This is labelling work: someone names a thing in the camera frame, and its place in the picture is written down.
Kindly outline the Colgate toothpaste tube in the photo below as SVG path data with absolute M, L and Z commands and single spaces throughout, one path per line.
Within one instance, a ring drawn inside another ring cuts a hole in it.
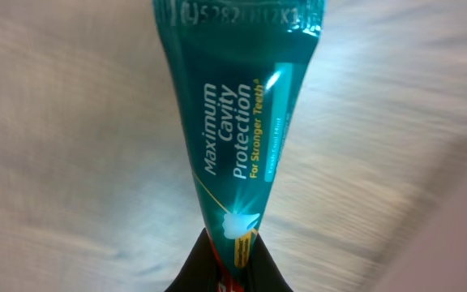
M 323 0 L 155 0 L 214 264 L 207 288 L 247 291 L 263 214 Z

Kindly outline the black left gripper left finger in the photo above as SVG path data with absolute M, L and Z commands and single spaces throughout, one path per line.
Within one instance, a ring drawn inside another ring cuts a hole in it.
M 180 272 L 165 292 L 217 292 L 217 273 L 210 238 L 202 229 Z

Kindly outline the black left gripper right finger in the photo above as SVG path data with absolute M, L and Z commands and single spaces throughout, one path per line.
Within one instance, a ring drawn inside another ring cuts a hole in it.
M 252 247 L 246 266 L 247 292 L 293 292 L 281 275 L 279 268 L 266 248 L 260 235 Z

